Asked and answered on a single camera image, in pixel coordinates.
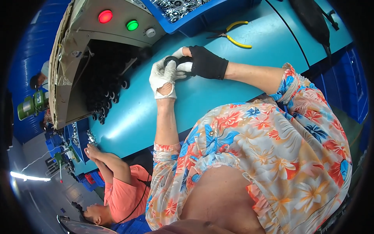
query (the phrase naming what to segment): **fluorescent light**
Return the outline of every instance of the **fluorescent light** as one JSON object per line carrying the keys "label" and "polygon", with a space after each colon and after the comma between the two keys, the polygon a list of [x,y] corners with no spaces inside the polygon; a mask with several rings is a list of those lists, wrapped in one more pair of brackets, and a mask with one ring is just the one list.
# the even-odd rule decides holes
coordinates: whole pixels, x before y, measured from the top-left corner
{"label": "fluorescent light", "polygon": [[10,172],[10,175],[13,177],[17,177],[20,179],[23,179],[24,181],[26,180],[41,180],[41,181],[50,181],[50,178],[39,178],[39,177],[34,177],[34,176],[26,176],[24,174],[19,174],[17,172]]}

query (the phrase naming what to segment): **floral blouse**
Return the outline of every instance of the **floral blouse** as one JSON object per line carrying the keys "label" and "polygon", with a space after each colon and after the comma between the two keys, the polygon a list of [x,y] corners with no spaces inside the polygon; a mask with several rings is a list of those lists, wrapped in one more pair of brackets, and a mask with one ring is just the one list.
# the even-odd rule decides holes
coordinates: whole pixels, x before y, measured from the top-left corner
{"label": "floral blouse", "polygon": [[179,220],[201,175],[221,165],[243,172],[266,233],[313,233],[338,209],[352,175],[347,137],[321,91],[284,67],[277,93],[209,111],[182,147],[154,145],[151,229]]}

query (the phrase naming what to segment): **teal workbench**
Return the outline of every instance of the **teal workbench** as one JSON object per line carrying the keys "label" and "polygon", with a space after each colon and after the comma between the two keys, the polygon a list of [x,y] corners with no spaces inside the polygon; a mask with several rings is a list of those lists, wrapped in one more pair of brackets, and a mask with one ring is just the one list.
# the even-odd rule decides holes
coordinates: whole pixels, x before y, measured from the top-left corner
{"label": "teal workbench", "polygon": [[[289,4],[287,0],[279,3]],[[286,7],[281,13],[283,18],[287,13],[294,14],[292,9]],[[105,124],[100,125],[98,121],[89,119],[90,129],[101,150],[112,152],[122,158],[153,145],[157,107],[148,82],[151,67],[154,62],[171,55],[182,46],[204,46],[218,56],[235,63],[281,67],[285,62],[289,62],[298,73],[309,69],[292,33],[266,1],[262,1],[250,10],[222,19],[212,28],[223,29],[232,22],[240,20],[249,21],[249,24],[231,30],[229,35],[242,44],[252,45],[252,49],[237,47],[224,37],[206,39],[210,33],[201,33],[193,38],[185,37],[181,33],[162,37],[153,46],[155,55],[149,62],[125,73],[125,76],[130,79],[130,88],[121,91],[120,101],[110,109]],[[292,20],[294,23],[298,21],[297,18],[292,18]],[[340,30],[346,32],[343,23],[341,21],[338,23]],[[314,39],[308,33],[304,32],[305,35],[303,35],[300,31],[300,34],[303,36],[303,49],[310,47],[307,56],[310,65],[311,61],[316,63],[326,57],[326,54],[320,53],[320,48],[323,50],[323,47],[313,43]],[[348,33],[332,36],[331,49],[336,51],[351,41]],[[178,97],[175,102],[175,115],[179,133],[193,127],[207,111],[219,105],[245,102],[263,93],[244,83],[231,80],[209,80],[201,77],[179,80],[175,90]],[[76,174],[97,168],[91,160],[86,165],[83,162],[75,163],[75,167]]]}

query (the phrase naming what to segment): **blue wall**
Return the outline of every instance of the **blue wall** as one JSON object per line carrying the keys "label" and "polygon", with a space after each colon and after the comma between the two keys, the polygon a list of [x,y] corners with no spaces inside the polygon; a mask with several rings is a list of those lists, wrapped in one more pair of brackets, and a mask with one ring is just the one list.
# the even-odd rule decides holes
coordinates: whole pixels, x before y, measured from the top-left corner
{"label": "blue wall", "polygon": [[25,32],[13,58],[8,88],[13,94],[14,136],[23,144],[42,132],[39,122],[44,113],[19,121],[17,106],[34,94],[30,78],[49,59],[56,32],[70,0],[47,0]]}

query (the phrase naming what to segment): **green indicator light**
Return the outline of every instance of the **green indicator light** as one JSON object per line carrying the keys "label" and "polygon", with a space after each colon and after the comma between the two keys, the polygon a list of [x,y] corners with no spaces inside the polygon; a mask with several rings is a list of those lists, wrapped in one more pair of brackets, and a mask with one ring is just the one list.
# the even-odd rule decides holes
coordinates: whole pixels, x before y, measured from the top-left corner
{"label": "green indicator light", "polygon": [[134,31],[135,29],[138,28],[138,26],[139,26],[138,21],[136,21],[136,20],[134,20],[134,19],[130,20],[130,21],[126,24],[126,28],[127,28],[127,30],[129,30],[129,31]]}

